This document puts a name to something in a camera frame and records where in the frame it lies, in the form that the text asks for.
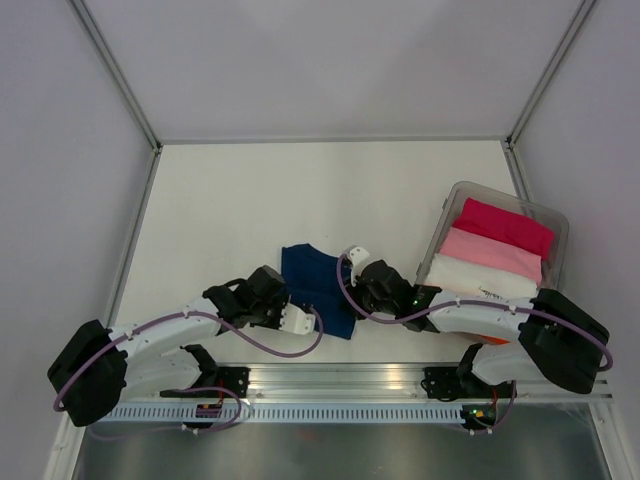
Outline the blue t-shirt with print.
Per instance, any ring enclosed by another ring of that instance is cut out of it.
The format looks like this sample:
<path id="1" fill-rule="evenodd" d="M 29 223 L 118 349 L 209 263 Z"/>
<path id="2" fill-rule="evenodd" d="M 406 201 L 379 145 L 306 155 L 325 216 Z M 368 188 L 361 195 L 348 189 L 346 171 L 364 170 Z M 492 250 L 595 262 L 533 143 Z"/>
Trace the blue t-shirt with print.
<path id="1" fill-rule="evenodd" d="M 281 249 L 281 275 L 291 301 L 297 306 L 312 306 L 323 320 L 326 335 L 350 340 L 355 318 L 338 285 L 337 263 L 337 257 L 310 244 Z"/>

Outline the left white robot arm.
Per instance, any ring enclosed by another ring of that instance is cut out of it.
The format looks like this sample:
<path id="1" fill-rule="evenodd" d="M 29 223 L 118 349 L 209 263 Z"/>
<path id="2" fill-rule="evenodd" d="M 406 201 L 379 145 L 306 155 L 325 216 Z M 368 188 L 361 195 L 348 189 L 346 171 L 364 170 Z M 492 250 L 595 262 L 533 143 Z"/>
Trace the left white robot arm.
<path id="1" fill-rule="evenodd" d="M 146 322 L 106 327 L 82 324 L 47 371 L 53 408 L 77 427 L 88 427 L 121 402 L 159 395 L 211 398 L 236 395 L 203 346 L 205 339 L 246 326 L 306 334 L 314 319 L 294 305 L 283 277 L 271 267 L 248 278 L 214 285 L 185 306 Z"/>

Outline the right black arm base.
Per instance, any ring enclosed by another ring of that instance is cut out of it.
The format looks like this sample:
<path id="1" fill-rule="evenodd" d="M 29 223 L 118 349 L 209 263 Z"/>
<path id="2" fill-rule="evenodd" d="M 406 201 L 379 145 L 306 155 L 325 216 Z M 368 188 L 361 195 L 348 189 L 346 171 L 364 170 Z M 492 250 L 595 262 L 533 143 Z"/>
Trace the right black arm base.
<path id="1" fill-rule="evenodd" d="M 453 402 L 463 399 L 508 399 L 512 385 L 503 382 L 489 385 L 471 373 L 459 373 L 456 367 L 433 366 L 423 369 L 421 388 L 432 400 Z"/>

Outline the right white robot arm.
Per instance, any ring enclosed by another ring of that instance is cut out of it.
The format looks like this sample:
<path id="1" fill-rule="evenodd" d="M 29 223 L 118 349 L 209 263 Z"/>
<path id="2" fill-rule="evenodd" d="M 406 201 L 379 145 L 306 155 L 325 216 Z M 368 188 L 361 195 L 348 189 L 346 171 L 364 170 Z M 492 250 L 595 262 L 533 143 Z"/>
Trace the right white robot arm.
<path id="1" fill-rule="evenodd" d="M 413 285 L 382 260 L 348 255 L 339 258 L 336 279 L 359 319 L 477 337 L 453 369 L 454 391 L 446 400 L 505 396 L 518 381 L 540 380 L 586 395 L 597 376 L 613 366 L 608 330 L 553 289 L 488 300 L 439 285 Z"/>

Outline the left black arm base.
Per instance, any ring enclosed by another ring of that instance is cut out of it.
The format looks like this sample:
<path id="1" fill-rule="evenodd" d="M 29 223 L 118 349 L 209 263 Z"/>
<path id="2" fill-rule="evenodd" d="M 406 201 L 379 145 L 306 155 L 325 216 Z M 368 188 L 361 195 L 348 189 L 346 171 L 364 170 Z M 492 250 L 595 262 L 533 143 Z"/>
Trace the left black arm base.
<path id="1" fill-rule="evenodd" d="M 231 391 L 239 398 L 246 397 L 249 386 L 250 369 L 247 367 L 218 367 L 203 372 L 190 387 L 182 390 L 164 390 L 162 398 L 203 398 L 209 402 L 222 402 L 231 395 L 222 388 Z"/>

